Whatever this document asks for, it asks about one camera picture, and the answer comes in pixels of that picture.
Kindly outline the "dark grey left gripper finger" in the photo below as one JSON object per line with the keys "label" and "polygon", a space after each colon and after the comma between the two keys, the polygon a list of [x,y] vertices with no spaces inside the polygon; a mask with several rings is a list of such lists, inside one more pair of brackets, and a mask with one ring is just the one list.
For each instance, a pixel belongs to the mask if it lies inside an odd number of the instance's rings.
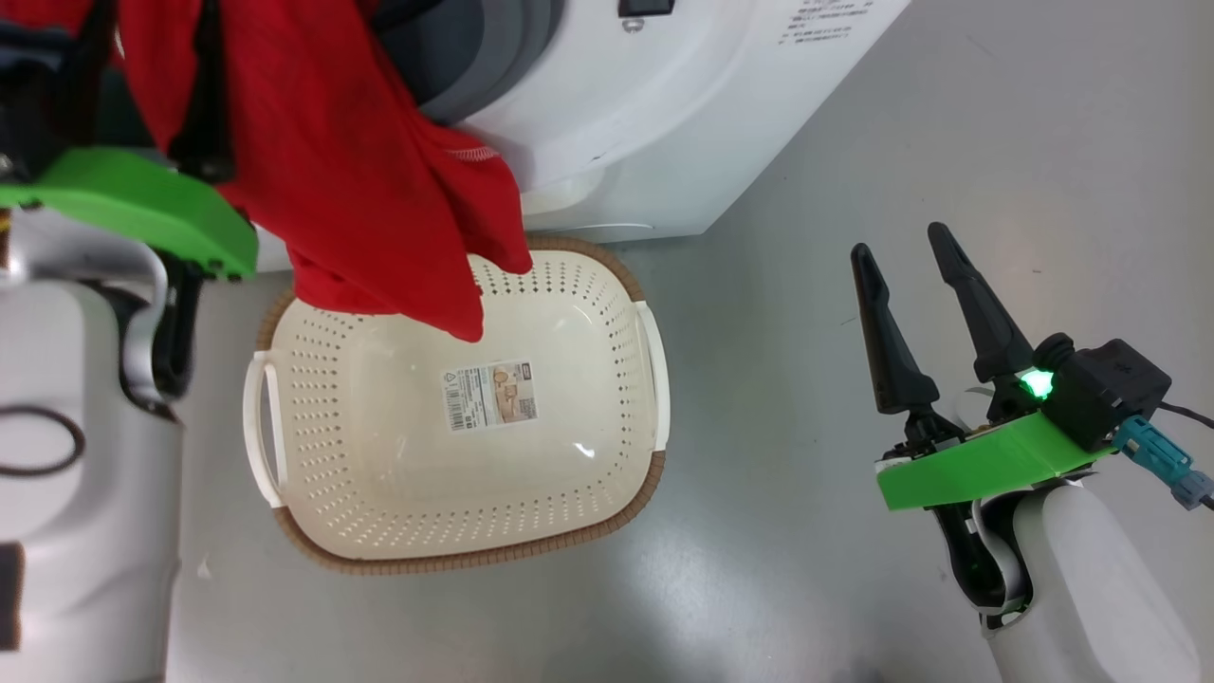
{"label": "dark grey left gripper finger", "polygon": [[192,40],[195,69],[182,124],[171,140],[178,172],[209,184],[236,178],[237,160],[229,133],[229,74],[225,22],[219,1],[203,1]]}

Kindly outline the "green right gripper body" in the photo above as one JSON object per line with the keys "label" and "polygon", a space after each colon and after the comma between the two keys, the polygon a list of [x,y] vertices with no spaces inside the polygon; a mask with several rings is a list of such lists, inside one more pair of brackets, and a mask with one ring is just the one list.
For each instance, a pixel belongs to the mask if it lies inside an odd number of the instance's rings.
{"label": "green right gripper body", "polygon": [[1085,453],[1040,412],[971,434],[966,442],[910,459],[875,463],[887,510],[934,508],[1019,491],[1067,476],[1113,453]]}

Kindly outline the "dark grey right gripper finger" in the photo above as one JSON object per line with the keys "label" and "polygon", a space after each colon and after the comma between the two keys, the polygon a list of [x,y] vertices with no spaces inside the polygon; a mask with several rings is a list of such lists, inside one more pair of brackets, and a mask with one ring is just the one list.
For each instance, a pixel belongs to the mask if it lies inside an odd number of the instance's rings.
{"label": "dark grey right gripper finger", "polygon": [[952,230],[942,222],[927,227],[929,245],[942,280],[955,297],[975,351],[974,372],[980,383],[1017,376],[1032,364],[1033,349],[983,274],[971,263]]}
{"label": "dark grey right gripper finger", "polygon": [[883,415],[931,414],[938,399],[935,380],[920,372],[890,311],[890,290],[868,245],[851,250],[864,351],[877,411]]}

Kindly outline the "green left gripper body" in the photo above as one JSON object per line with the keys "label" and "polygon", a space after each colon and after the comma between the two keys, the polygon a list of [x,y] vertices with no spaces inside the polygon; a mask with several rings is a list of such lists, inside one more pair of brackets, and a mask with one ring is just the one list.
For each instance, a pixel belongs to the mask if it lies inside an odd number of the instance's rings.
{"label": "green left gripper body", "polygon": [[195,261],[220,278],[253,277],[256,229],[220,190],[148,158],[108,147],[69,148],[32,180],[2,170],[2,206],[55,212]]}

